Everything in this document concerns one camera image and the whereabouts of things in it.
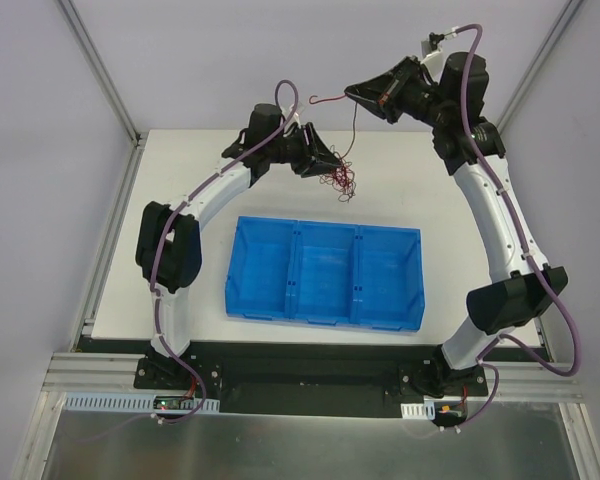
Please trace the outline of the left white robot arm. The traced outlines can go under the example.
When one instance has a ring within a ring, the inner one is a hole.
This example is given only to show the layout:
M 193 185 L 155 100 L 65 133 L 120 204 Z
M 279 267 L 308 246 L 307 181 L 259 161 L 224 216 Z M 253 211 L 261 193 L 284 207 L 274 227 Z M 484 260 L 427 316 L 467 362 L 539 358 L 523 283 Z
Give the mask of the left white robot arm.
M 204 227 L 274 164 L 289 165 L 301 178 L 328 176 L 343 165 L 312 123 L 301 124 L 267 103 L 254 107 L 221 158 L 211 176 L 177 204 L 152 201 L 142 213 L 135 262 L 149 286 L 154 328 L 143 369 L 171 389 L 201 381 L 183 356 L 191 343 L 188 297 L 202 267 Z

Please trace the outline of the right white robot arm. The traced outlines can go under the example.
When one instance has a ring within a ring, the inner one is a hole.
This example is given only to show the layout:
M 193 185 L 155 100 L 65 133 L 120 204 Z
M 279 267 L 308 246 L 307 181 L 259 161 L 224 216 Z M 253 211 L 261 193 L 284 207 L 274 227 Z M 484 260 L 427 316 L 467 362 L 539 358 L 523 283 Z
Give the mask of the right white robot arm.
M 506 335 L 543 314 L 567 285 L 532 236 L 508 175 L 497 127 L 482 114 L 486 61 L 451 54 L 433 80 L 424 63 L 405 57 L 389 71 L 349 85 L 345 96 L 390 124 L 408 115 L 431 127 L 433 147 L 465 196 L 486 251 L 490 284 L 466 297 L 467 317 L 410 376 L 420 394 L 441 398 L 473 379 L 479 362 Z

